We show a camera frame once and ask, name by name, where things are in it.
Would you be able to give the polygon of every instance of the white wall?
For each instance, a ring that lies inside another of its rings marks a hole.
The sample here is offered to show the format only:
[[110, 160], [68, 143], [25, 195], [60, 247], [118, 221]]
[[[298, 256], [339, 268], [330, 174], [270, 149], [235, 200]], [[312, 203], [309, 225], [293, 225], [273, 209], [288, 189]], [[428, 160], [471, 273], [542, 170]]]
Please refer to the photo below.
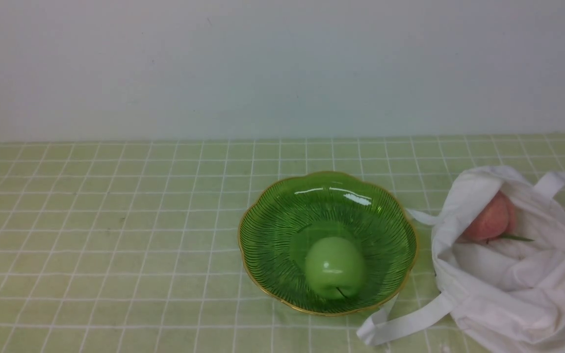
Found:
[[565, 130], [565, 0], [0, 0], [0, 141]]

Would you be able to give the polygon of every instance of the green apple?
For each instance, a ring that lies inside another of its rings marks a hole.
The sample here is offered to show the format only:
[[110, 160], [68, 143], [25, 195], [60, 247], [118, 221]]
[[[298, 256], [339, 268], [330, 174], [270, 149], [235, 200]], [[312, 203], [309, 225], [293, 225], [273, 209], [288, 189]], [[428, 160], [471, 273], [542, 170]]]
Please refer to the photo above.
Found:
[[324, 299], [351, 298], [365, 284], [365, 261], [347, 239], [326, 237], [309, 249], [305, 275], [309, 287]]

